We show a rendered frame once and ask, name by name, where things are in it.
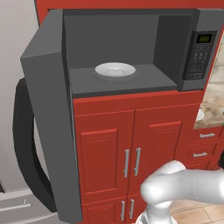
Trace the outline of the red cupboard door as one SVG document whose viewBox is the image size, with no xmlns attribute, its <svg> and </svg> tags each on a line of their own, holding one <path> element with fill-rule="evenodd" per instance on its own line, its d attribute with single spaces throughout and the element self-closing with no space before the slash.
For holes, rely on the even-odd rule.
<svg viewBox="0 0 224 224">
<path fill-rule="evenodd" d="M 199 105 L 139 109 L 135 113 L 129 169 L 129 195 L 139 194 L 140 185 L 160 166 L 175 157 L 186 158 L 190 133 Z M 141 148 L 138 175 L 135 176 L 137 148 Z"/>
<path fill-rule="evenodd" d="M 134 199 L 135 200 L 135 205 L 134 205 L 134 211 L 133 211 L 133 218 L 130 219 L 130 200 Z M 132 224 L 135 223 L 138 216 L 144 211 L 146 208 L 147 203 L 144 202 L 142 199 L 142 196 L 140 194 L 137 195 L 130 195 L 127 198 L 127 206 L 126 206 L 126 215 L 125 215 L 125 224 Z"/>
<path fill-rule="evenodd" d="M 75 118 L 81 202 L 119 198 L 127 194 L 125 150 L 130 150 L 134 113 L 122 111 Z"/>
<path fill-rule="evenodd" d="M 124 224 L 121 221 L 122 200 L 126 197 L 109 199 L 82 206 L 83 224 Z"/>
</svg>

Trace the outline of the dark grey microwave oven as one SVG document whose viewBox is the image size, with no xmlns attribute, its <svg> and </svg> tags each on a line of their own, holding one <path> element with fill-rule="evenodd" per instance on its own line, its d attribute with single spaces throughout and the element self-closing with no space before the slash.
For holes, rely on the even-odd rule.
<svg viewBox="0 0 224 224">
<path fill-rule="evenodd" d="M 224 9 L 65 10 L 73 97 L 201 90 L 224 24 Z M 105 77 L 120 62 L 136 71 Z"/>
</svg>

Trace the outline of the white garlic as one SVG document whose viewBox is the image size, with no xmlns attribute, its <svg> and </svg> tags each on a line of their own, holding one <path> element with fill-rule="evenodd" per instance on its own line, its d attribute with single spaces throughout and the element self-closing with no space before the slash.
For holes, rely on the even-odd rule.
<svg viewBox="0 0 224 224">
<path fill-rule="evenodd" d="M 198 112 L 198 114 L 197 114 L 196 121 L 200 121 L 200 120 L 202 120 L 204 117 L 205 117 L 205 114 L 204 114 L 203 110 L 200 109 L 199 112 Z"/>
</svg>

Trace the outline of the white plate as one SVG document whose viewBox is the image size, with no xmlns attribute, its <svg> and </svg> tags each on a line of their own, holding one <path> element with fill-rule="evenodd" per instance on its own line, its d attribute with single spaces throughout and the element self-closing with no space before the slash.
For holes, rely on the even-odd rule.
<svg viewBox="0 0 224 224">
<path fill-rule="evenodd" d="M 120 78 L 132 75 L 136 69 L 129 64 L 109 62 L 98 65 L 95 71 L 105 77 Z"/>
</svg>

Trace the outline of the red drawer front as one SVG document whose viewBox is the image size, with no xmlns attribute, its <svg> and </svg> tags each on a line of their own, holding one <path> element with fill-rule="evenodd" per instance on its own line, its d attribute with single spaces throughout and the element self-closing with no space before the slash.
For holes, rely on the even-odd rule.
<svg viewBox="0 0 224 224">
<path fill-rule="evenodd" d="M 223 132 L 221 126 L 195 129 L 192 133 L 192 142 L 201 142 L 206 140 L 220 140 Z"/>
<path fill-rule="evenodd" d="M 203 153 L 203 152 L 206 152 L 207 156 L 202 158 L 218 156 L 221 154 L 223 146 L 224 146 L 223 142 L 192 144 L 189 146 L 188 157 L 192 159 L 200 158 L 200 157 L 193 157 L 193 153 Z"/>
</svg>

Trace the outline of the dark grey microwave door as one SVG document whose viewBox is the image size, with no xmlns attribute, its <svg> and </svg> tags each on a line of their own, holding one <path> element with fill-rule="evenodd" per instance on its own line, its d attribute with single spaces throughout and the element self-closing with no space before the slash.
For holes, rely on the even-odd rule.
<svg viewBox="0 0 224 224">
<path fill-rule="evenodd" d="M 50 181 L 61 221 L 82 222 L 72 93 L 62 10 L 50 10 L 21 56 L 34 114 L 39 162 Z"/>
</svg>

